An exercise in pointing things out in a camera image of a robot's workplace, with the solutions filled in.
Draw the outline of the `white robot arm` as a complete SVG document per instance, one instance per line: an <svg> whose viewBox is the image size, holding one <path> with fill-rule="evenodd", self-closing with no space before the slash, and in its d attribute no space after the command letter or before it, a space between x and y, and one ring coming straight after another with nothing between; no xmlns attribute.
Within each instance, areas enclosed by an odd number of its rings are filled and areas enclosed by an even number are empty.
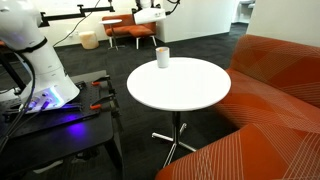
<svg viewBox="0 0 320 180"><path fill-rule="evenodd" d="M41 14L30 0L0 0L0 40L14 51L31 76L19 95L31 101L28 113L58 109L78 96L80 90L66 73L54 48L40 32Z"/></svg>

